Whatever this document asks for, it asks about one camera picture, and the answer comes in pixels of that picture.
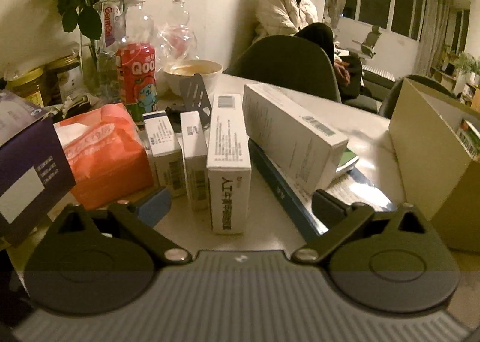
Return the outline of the dark purple box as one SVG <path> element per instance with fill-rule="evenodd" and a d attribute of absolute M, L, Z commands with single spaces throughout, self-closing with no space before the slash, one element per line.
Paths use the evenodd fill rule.
<path fill-rule="evenodd" d="M 51 116 L 1 91 L 1 238 L 18 246 L 75 186 Z"/>

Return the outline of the small white box blue stripe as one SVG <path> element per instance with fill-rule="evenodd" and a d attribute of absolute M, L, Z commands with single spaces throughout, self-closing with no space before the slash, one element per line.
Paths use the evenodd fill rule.
<path fill-rule="evenodd" d="M 165 111 L 144 113 L 143 121 L 159 185 L 166 187 L 171 197 L 185 195 L 182 148 L 168 115 Z"/>

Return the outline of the red Qoo drink bottle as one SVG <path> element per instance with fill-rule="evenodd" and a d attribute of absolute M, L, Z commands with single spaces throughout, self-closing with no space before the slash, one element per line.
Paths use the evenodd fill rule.
<path fill-rule="evenodd" d="M 120 99 L 138 125 L 143 115 L 156 110 L 156 56 L 151 43 L 154 22 L 145 0 L 124 0 L 122 32 L 116 51 Z"/>

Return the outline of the empty clear plastic bottle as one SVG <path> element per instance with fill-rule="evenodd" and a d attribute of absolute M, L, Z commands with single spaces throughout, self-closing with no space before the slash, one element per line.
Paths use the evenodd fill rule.
<path fill-rule="evenodd" d="M 162 66 L 182 60 L 198 60 L 198 40 L 189 26 L 185 0 L 173 0 L 167 21 L 157 29 L 155 49 Z"/>

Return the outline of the black perforated phone stand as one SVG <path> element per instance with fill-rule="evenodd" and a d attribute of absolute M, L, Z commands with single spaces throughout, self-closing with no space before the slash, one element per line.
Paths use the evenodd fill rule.
<path fill-rule="evenodd" d="M 181 97 L 187 111 L 199 114 L 202 127 L 207 129 L 211 122 L 212 105 L 201 74 L 185 77 L 179 83 Z"/>

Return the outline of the dark office chair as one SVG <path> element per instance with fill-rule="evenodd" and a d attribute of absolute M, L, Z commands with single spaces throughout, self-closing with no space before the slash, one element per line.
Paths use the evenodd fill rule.
<path fill-rule="evenodd" d="M 272 35 L 255 42 L 224 73 L 341 101 L 325 51 L 296 36 Z"/>

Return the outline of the dark striped medicine box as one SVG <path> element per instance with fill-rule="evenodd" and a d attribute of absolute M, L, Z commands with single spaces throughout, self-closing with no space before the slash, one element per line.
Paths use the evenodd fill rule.
<path fill-rule="evenodd" d="M 473 125 L 473 123 L 465 118 L 463 118 L 460 122 L 461 123 L 457 128 L 456 135 L 467 150 L 470 157 L 478 162 L 480 156 L 479 131 Z"/>

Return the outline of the orange tissue pack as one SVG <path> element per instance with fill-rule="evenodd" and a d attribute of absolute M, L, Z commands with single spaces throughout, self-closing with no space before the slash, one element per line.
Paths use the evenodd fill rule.
<path fill-rule="evenodd" d="M 122 104 L 55 124 L 76 180 L 72 195 L 94 210 L 154 184 L 137 126 Z"/>

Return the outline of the white paper bowl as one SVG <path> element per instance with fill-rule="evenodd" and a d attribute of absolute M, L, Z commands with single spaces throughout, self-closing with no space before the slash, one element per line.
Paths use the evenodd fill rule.
<path fill-rule="evenodd" d="M 175 95 L 181 95 L 180 80 L 200 74 L 208 95 L 211 95 L 217 75 L 223 71 L 221 64 L 208 60 L 179 60 L 168 63 L 163 69 L 168 86 Z"/>

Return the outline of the seated person white jacket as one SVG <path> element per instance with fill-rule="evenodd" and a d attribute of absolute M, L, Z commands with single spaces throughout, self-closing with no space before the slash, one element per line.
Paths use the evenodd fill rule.
<path fill-rule="evenodd" d="M 360 95 L 362 64 L 356 55 L 340 56 L 334 44 L 334 32 L 318 19 L 311 0 L 258 0 L 254 42 L 270 35 L 298 36 L 320 46 L 333 65 L 343 101 Z"/>

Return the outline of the gold lid jar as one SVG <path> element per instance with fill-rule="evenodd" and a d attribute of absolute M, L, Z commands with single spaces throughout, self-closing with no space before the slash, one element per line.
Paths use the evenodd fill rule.
<path fill-rule="evenodd" d="M 86 92 L 78 55 L 72 54 L 50 62 L 45 66 L 45 71 L 52 104 L 63 103 L 69 96 L 74 98 Z"/>
<path fill-rule="evenodd" d="M 43 75 L 44 69 L 39 66 L 19 78 L 7 81 L 7 89 L 26 101 L 44 107 L 48 101 Z"/>

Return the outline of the clear bottle pink label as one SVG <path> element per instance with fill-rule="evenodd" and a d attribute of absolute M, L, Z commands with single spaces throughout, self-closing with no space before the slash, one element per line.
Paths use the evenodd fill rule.
<path fill-rule="evenodd" d="M 101 53 L 113 53 L 117 20 L 123 11 L 123 0 L 100 0 L 97 7 L 102 22 L 99 50 Z"/>

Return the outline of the white tall medicine box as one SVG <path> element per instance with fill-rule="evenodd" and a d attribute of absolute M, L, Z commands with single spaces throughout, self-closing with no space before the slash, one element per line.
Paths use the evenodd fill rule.
<path fill-rule="evenodd" d="M 233 93 L 214 95 L 207 169 L 216 234 L 241 234 L 247 225 L 251 159 L 241 99 Z"/>

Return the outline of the green white flat box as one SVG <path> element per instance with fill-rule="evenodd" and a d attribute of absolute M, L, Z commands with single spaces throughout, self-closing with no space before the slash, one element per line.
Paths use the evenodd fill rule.
<path fill-rule="evenodd" d="M 350 148 L 346 148 L 343 152 L 340 162 L 338 163 L 336 175 L 342 175 L 350 171 L 359 161 L 359 157 Z"/>

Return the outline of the small white medicine box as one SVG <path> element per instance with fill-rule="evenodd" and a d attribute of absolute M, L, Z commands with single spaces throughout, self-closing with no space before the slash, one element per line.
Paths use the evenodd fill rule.
<path fill-rule="evenodd" d="M 197 111 L 181 114 L 181 133 L 185 161 L 186 184 L 191 209 L 205 210 L 208 198 L 208 147 Z"/>

